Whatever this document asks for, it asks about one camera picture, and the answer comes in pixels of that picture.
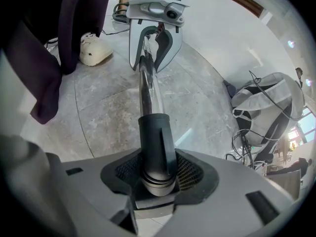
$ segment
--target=wall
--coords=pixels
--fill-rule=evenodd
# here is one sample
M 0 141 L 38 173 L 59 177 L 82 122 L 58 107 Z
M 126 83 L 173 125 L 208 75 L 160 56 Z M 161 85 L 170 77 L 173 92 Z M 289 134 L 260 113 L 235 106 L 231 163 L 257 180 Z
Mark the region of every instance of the wall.
M 262 14 L 270 13 L 272 15 L 266 25 L 279 39 L 293 65 L 296 68 L 302 68 L 303 92 L 311 98 L 315 98 L 316 83 L 312 84 L 312 87 L 308 87 L 305 80 L 316 82 L 316 57 L 314 56 L 316 44 L 303 19 L 288 0 L 254 1 L 265 8 Z M 295 41 L 294 48 L 288 46 L 289 40 Z
M 183 40 L 236 87 L 283 72 L 295 80 L 294 65 L 275 35 L 250 11 L 231 0 L 191 0 Z

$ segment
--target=black mesh vent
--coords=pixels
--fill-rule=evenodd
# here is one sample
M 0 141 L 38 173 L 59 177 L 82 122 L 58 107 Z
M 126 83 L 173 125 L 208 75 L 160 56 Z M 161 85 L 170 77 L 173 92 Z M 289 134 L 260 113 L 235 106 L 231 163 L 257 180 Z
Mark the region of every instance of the black mesh vent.
M 199 183 L 203 178 L 203 170 L 177 154 L 178 182 L 181 191 L 186 191 Z
M 115 176 L 134 187 L 140 176 L 142 158 L 140 155 L 135 156 L 124 164 L 115 169 Z
M 203 170 L 196 164 L 177 155 L 178 173 L 177 178 L 181 191 L 186 191 L 199 183 L 203 178 Z M 142 158 L 140 155 L 130 159 L 115 169 L 115 176 L 134 187 L 140 177 Z

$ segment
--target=white shoe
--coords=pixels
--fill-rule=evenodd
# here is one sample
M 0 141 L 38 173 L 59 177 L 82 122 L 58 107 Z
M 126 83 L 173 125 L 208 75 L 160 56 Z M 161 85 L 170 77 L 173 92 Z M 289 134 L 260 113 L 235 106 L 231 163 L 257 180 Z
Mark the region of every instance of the white shoe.
M 81 37 L 79 60 L 87 66 L 95 66 L 113 53 L 112 48 L 94 33 Z
M 58 38 L 50 39 L 48 42 L 45 44 L 45 48 L 47 49 L 48 52 L 51 52 L 54 47 L 58 45 Z

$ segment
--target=person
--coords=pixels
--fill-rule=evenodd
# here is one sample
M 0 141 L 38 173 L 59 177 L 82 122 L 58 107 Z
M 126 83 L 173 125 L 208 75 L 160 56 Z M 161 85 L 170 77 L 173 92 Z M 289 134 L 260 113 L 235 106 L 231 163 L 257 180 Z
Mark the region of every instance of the person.
M 303 82 L 301 80 L 301 76 L 303 75 L 303 70 L 301 68 L 296 68 L 296 74 L 297 74 L 297 77 L 300 81 L 300 85 L 301 85 L 301 88 L 303 87 Z
M 305 176 L 306 172 L 307 172 L 307 168 L 309 166 L 311 166 L 313 163 L 312 159 L 309 159 L 308 161 L 306 161 L 305 158 L 299 158 L 296 162 L 294 162 L 291 166 L 287 167 L 287 168 L 283 168 L 277 171 L 272 171 L 267 173 L 267 176 L 269 175 L 278 175 L 278 174 L 285 174 L 285 173 L 289 173 L 289 172 L 293 172 L 296 170 L 301 170 L 301 178 L 303 176 Z

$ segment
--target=marble floor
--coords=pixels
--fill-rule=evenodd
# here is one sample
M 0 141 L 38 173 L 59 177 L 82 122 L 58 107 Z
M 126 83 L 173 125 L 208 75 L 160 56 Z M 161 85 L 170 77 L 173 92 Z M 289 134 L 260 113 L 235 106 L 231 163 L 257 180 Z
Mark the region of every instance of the marble floor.
M 101 38 L 113 55 L 95 67 L 78 62 L 76 71 L 63 77 L 56 117 L 46 125 L 29 117 L 21 134 L 61 161 L 140 147 L 139 76 L 129 66 L 128 32 Z M 203 57 L 183 43 L 158 80 L 177 148 L 219 158 L 232 150 L 238 125 L 230 99 L 222 77 Z M 152 236 L 169 218 L 139 220 L 140 236 Z

